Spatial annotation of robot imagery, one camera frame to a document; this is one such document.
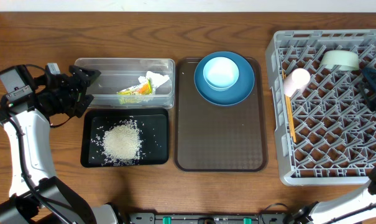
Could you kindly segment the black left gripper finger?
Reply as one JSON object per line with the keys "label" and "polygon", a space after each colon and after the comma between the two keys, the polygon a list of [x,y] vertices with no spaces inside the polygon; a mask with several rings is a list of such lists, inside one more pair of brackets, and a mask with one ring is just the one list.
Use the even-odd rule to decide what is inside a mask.
{"label": "black left gripper finger", "polygon": [[79,101],[74,100],[71,107],[68,109],[68,116],[70,118],[77,117],[80,118],[83,116],[85,111],[87,110],[90,103],[94,100],[93,95],[85,95],[81,96]]}
{"label": "black left gripper finger", "polygon": [[76,83],[82,88],[88,88],[91,86],[101,75],[99,70],[79,67],[76,65],[70,65],[69,72],[72,74],[73,83]]}

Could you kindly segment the mint green bowl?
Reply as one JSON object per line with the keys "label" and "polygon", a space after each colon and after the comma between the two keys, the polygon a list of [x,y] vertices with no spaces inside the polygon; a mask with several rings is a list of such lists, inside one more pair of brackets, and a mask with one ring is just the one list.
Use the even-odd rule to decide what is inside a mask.
{"label": "mint green bowl", "polygon": [[343,71],[358,70],[359,56],[346,50],[330,50],[323,55],[320,65],[329,70],[334,66],[339,66],[339,70]]}

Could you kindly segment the yellow snack wrapper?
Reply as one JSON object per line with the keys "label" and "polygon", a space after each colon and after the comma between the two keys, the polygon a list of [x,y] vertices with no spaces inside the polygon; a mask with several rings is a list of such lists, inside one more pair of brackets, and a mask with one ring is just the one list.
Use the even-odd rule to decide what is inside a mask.
{"label": "yellow snack wrapper", "polygon": [[131,86],[117,92],[118,95],[151,95],[153,92],[151,81],[143,78],[139,85]]}

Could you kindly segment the white napkin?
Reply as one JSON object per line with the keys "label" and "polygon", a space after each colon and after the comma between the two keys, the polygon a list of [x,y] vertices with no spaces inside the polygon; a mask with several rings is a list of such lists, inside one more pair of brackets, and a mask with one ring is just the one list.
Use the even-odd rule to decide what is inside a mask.
{"label": "white napkin", "polygon": [[155,94],[156,89],[169,81],[169,79],[170,77],[168,75],[161,75],[159,73],[148,71],[145,76],[140,76],[138,81],[139,83],[149,81],[152,88],[151,94]]}

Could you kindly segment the pink plastic cup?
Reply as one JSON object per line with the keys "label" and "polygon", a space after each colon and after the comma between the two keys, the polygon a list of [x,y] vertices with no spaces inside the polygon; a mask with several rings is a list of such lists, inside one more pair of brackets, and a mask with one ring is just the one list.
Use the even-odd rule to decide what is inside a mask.
{"label": "pink plastic cup", "polygon": [[303,92],[310,82],[311,75],[304,68],[297,68],[292,71],[283,81],[283,91],[285,96],[292,97],[293,94],[300,90]]}

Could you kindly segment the wooden chopstick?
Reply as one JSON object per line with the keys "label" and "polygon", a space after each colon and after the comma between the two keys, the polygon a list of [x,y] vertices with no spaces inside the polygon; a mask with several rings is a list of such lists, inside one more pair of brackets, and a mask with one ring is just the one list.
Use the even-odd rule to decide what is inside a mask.
{"label": "wooden chopstick", "polygon": [[295,88],[293,80],[290,77],[287,77],[284,71],[282,71],[282,78],[283,78],[283,89],[284,89],[284,94],[285,94],[285,103],[286,103],[286,109],[287,109],[290,136],[293,142],[296,143],[296,133],[295,133],[294,120],[293,120],[293,112],[292,112],[292,107],[291,107],[291,96],[296,91],[296,88]]}

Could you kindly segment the dark blue plate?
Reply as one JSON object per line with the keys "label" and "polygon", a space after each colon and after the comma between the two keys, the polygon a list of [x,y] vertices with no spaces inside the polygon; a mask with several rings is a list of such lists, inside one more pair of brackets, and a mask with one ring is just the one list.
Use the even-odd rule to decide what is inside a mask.
{"label": "dark blue plate", "polygon": [[[215,57],[227,57],[233,60],[239,68],[239,79],[228,90],[213,90],[204,80],[204,65]],[[232,106],[242,102],[250,95],[255,85],[255,73],[243,56],[234,52],[220,51],[211,53],[200,60],[195,68],[194,83],[199,94],[208,102],[218,106]]]}

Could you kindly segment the light blue small bowl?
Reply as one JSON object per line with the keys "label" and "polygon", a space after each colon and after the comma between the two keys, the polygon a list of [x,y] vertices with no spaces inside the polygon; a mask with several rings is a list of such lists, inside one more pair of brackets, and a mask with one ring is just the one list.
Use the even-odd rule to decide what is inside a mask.
{"label": "light blue small bowl", "polygon": [[238,81],[239,68],[227,57],[215,57],[205,63],[203,76],[211,89],[225,91]]}

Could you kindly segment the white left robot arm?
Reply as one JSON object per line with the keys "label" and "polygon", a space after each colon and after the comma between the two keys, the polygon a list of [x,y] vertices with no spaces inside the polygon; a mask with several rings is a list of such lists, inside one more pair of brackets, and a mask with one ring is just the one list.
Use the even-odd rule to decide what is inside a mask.
{"label": "white left robot arm", "polygon": [[30,67],[0,71],[7,91],[0,100],[0,125],[12,160],[9,199],[0,204],[0,223],[33,223],[41,208],[50,214],[39,223],[122,223],[114,205],[92,208],[57,177],[50,149],[50,117],[82,117],[93,100],[86,91],[100,71],[71,65],[64,74],[56,63],[48,63],[41,76],[33,77]]}

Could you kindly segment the grey dishwasher rack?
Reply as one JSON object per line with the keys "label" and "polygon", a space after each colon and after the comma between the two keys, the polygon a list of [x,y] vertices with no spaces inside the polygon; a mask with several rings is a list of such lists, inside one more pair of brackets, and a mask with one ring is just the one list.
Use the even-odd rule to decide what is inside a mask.
{"label": "grey dishwasher rack", "polygon": [[[355,185],[376,166],[376,112],[360,94],[359,71],[320,65],[330,50],[359,56],[360,68],[376,69],[376,29],[281,30],[266,51],[275,112],[275,145],[285,185]],[[282,71],[297,68],[311,78],[291,97],[296,143],[290,136]]]}

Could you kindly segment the clear plastic bin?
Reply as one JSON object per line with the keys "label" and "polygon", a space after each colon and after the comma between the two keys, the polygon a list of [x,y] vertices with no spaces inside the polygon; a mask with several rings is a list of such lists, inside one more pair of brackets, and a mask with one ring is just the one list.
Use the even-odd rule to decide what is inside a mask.
{"label": "clear plastic bin", "polygon": [[[79,58],[76,66],[96,69],[101,75],[88,87],[93,95],[91,108],[172,108],[175,97],[175,62],[170,58]],[[118,95],[139,85],[138,78],[148,71],[168,75],[169,81],[151,95]]]}

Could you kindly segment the black plastic tray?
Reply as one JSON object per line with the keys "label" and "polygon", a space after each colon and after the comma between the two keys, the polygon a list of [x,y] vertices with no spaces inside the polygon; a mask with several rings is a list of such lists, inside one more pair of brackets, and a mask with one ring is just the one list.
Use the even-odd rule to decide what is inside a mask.
{"label": "black plastic tray", "polygon": [[91,110],[85,116],[83,140],[81,147],[81,165],[83,167],[120,167],[101,164],[102,156],[96,150],[91,139],[96,134],[103,136],[97,128],[104,126],[110,128],[120,120],[135,119],[138,128],[142,131],[140,138],[143,140],[141,158],[134,165],[164,164],[168,160],[168,112],[163,108],[151,109],[126,109],[126,110]]}

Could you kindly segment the pile of white rice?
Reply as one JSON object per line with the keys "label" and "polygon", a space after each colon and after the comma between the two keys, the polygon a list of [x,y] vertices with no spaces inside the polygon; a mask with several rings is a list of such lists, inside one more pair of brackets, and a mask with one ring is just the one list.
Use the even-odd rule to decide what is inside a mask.
{"label": "pile of white rice", "polygon": [[97,130],[103,136],[96,134],[91,142],[99,146],[96,152],[104,156],[102,166],[134,165],[141,158],[143,140],[140,138],[142,131],[138,128],[137,120],[120,120],[108,129],[100,126]]}

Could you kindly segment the brown serving tray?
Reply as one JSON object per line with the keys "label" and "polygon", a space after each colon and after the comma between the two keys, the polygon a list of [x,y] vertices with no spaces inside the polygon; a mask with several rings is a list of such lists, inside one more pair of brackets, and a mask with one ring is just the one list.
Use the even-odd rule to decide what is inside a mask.
{"label": "brown serving tray", "polygon": [[194,84],[199,58],[178,63],[175,102],[176,166],[186,172],[258,172],[267,165],[261,72],[248,58],[255,84],[250,95],[234,106],[206,101]]}

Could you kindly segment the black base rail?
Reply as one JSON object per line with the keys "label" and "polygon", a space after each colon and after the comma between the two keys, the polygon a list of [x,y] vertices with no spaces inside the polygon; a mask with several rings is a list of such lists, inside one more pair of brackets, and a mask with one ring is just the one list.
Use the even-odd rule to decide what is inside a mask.
{"label": "black base rail", "polygon": [[130,224],[283,224],[284,213],[261,215],[131,213]]}

